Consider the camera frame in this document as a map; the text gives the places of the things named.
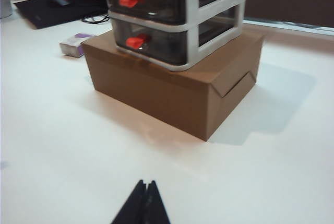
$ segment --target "small box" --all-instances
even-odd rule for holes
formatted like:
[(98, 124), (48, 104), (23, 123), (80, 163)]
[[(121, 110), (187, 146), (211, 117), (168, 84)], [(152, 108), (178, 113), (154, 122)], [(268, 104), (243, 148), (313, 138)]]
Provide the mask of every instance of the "small box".
[(119, 52), (113, 32), (83, 43), (97, 91), (207, 141), (256, 82), (263, 35), (245, 30), (197, 65), (172, 72)]
[(95, 36), (94, 34), (77, 33), (76, 35), (61, 42), (59, 46), (61, 47), (63, 54), (75, 58), (80, 58), (84, 54), (81, 44), (85, 40), (88, 40), (94, 36)]

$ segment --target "plastic drawer unit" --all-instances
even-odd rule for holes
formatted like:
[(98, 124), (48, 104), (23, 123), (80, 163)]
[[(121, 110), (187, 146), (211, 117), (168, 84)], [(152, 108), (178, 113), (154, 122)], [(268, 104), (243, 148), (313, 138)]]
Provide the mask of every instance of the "plastic drawer unit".
[(186, 70), (238, 37), (246, 0), (107, 0), (116, 47)]

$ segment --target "black triangular object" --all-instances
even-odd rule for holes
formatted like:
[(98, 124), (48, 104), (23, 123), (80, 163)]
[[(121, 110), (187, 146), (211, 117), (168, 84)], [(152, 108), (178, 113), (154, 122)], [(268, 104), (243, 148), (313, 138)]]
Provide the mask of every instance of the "black triangular object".
[(140, 180), (111, 224), (170, 224), (156, 182)]
[(144, 219), (143, 223), (170, 224), (155, 181), (152, 181), (147, 188)]
[(139, 224), (141, 220), (141, 206), (145, 195), (146, 185), (140, 180), (112, 224)]

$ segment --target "gray plastic frame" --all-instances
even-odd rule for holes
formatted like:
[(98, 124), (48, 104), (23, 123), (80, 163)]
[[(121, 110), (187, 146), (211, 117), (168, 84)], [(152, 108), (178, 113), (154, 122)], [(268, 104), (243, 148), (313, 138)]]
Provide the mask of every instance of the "gray plastic frame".
[[(199, 7), (199, 0), (186, 0), (186, 23), (183, 25), (166, 25), (163, 23), (144, 20), (136, 17), (131, 17), (124, 14), (119, 14), (109, 11), (111, 18), (135, 23), (144, 27), (161, 30), (165, 32), (183, 32), (187, 31), (187, 64), (176, 66), (166, 62), (156, 60), (145, 56), (143, 54), (133, 52), (131, 50), (122, 48), (118, 45), (116, 47), (123, 52), (143, 58), (157, 65), (163, 66), (171, 71), (183, 71), (191, 68), (196, 63), (203, 60), (206, 56), (213, 53), (218, 48), (222, 47), (229, 41), (238, 37), (242, 32), (242, 23), (244, 19), (244, 9), (246, 0), (217, 0), (203, 7)], [(198, 25), (223, 11), (226, 11), (236, 6), (236, 19), (233, 28), (220, 34), (209, 42), (199, 47), (199, 32)]]

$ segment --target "red drawer handle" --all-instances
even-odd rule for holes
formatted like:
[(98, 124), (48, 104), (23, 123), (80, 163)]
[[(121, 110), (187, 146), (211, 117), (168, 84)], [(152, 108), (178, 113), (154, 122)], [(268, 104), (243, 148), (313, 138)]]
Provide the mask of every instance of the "red drawer handle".
[(131, 37), (126, 40), (126, 46), (133, 49), (139, 49), (145, 41), (147, 41), (148, 36), (146, 34), (139, 34), (137, 37)]
[(143, 0), (119, 0), (118, 3), (121, 5), (121, 6), (126, 6), (126, 7), (129, 7), (129, 8), (132, 8), (134, 7), (135, 5), (138, 4), (138, 2), (142, 2)]

